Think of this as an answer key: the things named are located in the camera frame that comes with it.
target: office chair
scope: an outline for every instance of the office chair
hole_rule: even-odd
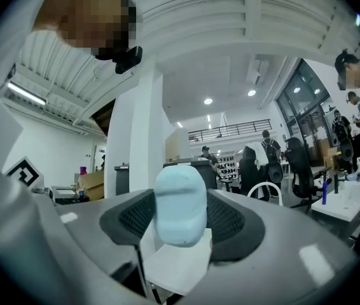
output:
[[[258,170],[255,165],[256,154],[249,148],[245,147],[242,159],[239,161],[239,170],[241,176],[241,191],[240,193],[247,196],[249,191],[258,183],[267,181],[266,166],[261,166]],[[261,200],[269,201],[269,192],[266,186],[262,187],[263,195]],[[258,199],[258,189],[252,194],[253,198]]]
[[[324,168],[314,177],[302,142],[298,138],[290,138],[286,140],[286,144],[285,156],[293,173],[292,190],[294,195],[303,199],[291,208],[307,207],[307,214],[311,205],[321,198],[318,196],[316,200],[312,199],[313,196],[317,196],[317,192],[322,192],[322,188],[314,185],[314,180],[323,175],[323,182],[331,183],[331,179],[326,179],[329,168]]]

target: door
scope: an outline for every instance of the door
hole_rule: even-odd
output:
[[[307,112],[298,120],[298,125],[310,166],[323,166],[323,156],[327,153],[330,145],[328,128],[321,107],[317,106]]]

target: black hair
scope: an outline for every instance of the black hair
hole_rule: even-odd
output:
[[[352,97],[357,97],[357,94],[353,91],[348,92],[348,99],[350,100]]]
[[[262,137],[264,137],[265,139],[269,138],[270,137],[269,131],[268,130],[263,130],[262,131]]]
[[[354,54],[348,54],[347,49],[345,49],[336,57],[334,66],[337,73],[341,75],[345,72],[344,64],[357,64],[358,62],[359,59]]]

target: ceiling light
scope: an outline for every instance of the ceiling light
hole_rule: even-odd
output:
[[[360,13],[357,14],[356,25],[360,26]]]
[[[22,87],[16,86],[13,83],[8,83],[8,87],[10,89],[12,89],[14,92],[17,92],[17,93],[19,93],[19,94],[21,94],[21,95],[35,101],[36,103],[39,103],[41,105],[46,105],[46,100],[45,99],[36,96],[35,94],[23,89]]]

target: balcony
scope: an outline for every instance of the balcony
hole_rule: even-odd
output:
[[[263,130],[272,130],[269,119],[192,131],[188,133],[188,142],[203,142],[238,135],[246,136],[250,134],[261,133]]]

